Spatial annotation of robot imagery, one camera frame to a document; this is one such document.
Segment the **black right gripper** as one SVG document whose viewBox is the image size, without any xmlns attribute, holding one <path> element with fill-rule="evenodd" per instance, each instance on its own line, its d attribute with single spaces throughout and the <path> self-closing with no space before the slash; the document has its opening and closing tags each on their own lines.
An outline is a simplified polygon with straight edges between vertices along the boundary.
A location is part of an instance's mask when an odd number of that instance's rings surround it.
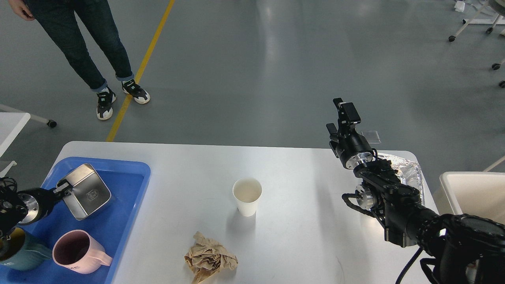
<svg viewBox="0 0 505 284">
<path fill-rule="evenodd" d="M 354 169 L 359 164 L 373 160 L 373 150 L 364 136 L 357 133 L 356 126 L 361 123 L 361 117 L 354 103 L 343 102 L 341 98 L 333 99 L 338 113 L 339 128 L 333 123 L 327 123 L 329 145 L 336 158 L 339 158 L 343 167 Z"/>
</svg>

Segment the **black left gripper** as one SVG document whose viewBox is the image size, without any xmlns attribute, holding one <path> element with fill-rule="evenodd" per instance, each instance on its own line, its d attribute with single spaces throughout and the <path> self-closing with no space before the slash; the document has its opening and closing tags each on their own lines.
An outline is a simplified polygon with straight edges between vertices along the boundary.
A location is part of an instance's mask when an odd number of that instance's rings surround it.
<svg viewBox="0 0 505 284">
<path fill-rule="evenodd" d="M 72 190 L 73 185 L 67 179 L 62 179 L 56 184 L 54 192 L 42 188 L 18 192 L 18 197 L 27 206 L 27 215 L 18 224 L 29 225 L 47 217 L 59 201 L 72 195 Z"/>
</svg>

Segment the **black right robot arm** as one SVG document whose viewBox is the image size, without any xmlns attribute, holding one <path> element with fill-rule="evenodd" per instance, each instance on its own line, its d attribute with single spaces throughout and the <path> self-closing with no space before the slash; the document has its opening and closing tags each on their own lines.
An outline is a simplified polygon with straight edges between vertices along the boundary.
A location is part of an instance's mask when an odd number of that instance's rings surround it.
<svg viewBox="0 0 505 284">
<path fill-rule="evenodd" d="M 400 247 L 419 246 L 398 276 L 406 272 L 422 252 L 420 266 L 432 284 L 503 284 L 505 275 L 504 225 L 469 214 L 439 215 L 422 205 L 420 191 L 403 184 L 391 161 L 379 157 L 355 127 L 361 117 L 354 104 L 333 99 L 339 112 L 337 124 L 326 125 L 329 145 L 344 168 L 361 183 L 342 195 L 346 205 L 375 218 L 384 239 Z"/>
</svg>

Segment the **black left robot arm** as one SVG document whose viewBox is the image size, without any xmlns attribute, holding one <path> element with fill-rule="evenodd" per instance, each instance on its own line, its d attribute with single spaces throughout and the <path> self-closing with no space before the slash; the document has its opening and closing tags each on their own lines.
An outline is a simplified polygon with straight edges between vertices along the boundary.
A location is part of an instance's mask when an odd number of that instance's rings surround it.
<svg viewBox="0 0 505 284">
<path fill-rule="evenodd" d="M 18 183 L 11 177 L 0 179 L 0 236 L 1 257 L 11 248 L 9 241 L 18 225 L 33 224 L 52 213 L 57 203 L 70 196 L 74 186 L 66 179 L 55 188 L 32 188 L 18 191 Z"/>
</svg>

